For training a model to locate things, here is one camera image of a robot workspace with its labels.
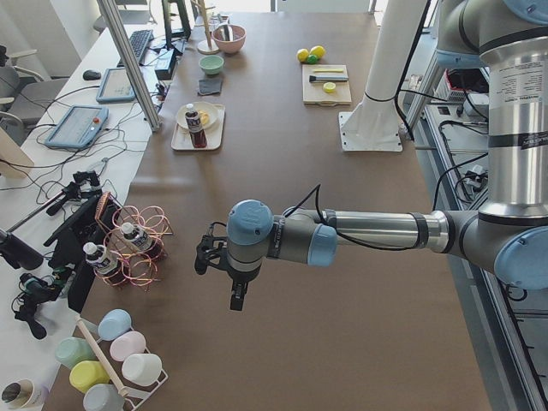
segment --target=white pillar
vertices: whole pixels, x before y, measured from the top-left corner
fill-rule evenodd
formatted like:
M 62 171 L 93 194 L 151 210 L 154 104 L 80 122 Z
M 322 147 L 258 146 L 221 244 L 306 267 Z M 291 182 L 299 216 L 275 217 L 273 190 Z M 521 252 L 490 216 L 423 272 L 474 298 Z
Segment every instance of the white pillar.
M 366 95 L 352 112 L 339 113 L 344 151 L 400 152 L 400 119 L 394 107 L 402 72 L 428 0 L 390 0 L 384 12 Z

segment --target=label sticker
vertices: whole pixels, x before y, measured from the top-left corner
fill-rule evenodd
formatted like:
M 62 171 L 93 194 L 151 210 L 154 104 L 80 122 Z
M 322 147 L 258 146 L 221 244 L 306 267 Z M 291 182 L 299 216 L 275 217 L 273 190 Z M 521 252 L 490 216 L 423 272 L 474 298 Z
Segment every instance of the label sticker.
M 522 150 L 548 145 L 548 132 L 519 134 L 518 144 Z
M 541 103 L 545 92 L 545 62 L 523 63 L 491 70 L 490 108 Z

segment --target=yellow mug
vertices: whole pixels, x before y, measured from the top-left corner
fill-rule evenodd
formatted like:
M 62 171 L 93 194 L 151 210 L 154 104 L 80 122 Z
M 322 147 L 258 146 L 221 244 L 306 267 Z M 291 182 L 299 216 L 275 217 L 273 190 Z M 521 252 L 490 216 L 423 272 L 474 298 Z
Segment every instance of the yellow mug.
M 68 380 L 78 391 L 86 394 L 95 384 L 107 384 L 110 377 L 99 361 L 86 360 L 74 366 Z

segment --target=water bottle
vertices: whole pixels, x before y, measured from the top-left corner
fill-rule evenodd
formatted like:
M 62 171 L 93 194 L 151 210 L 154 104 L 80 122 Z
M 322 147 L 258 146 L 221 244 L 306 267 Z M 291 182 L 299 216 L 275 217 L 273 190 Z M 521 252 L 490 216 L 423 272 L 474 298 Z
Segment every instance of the water bottle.
M 111 285 L 119 285 L 127 280 L 122 272 L 122 262 L 105 246 L 87 242 L 84 244 L 84 253 L 86 262 Z
M 120 231 L 123 238 L 139 253 L 146 254 L 152 260 L 161 259 L 165 256 L 162 243 L 151 237 L 140 225 L 126 222 L 122 224 Z

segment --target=light blue mug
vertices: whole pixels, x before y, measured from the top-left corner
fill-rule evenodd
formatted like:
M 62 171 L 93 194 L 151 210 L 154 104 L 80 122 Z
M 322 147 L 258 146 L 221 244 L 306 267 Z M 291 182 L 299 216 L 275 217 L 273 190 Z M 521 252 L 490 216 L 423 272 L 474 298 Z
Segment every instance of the light blue mug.
M 124 399 L 112 384 L 96 384 L 84 396 L 86 411 L 122 411 Z
M 108 312 L 99 323 L 99 336 L 105 341 L 116 340 L 131 330 L 131 317 L 127 311 L 117 308 Z

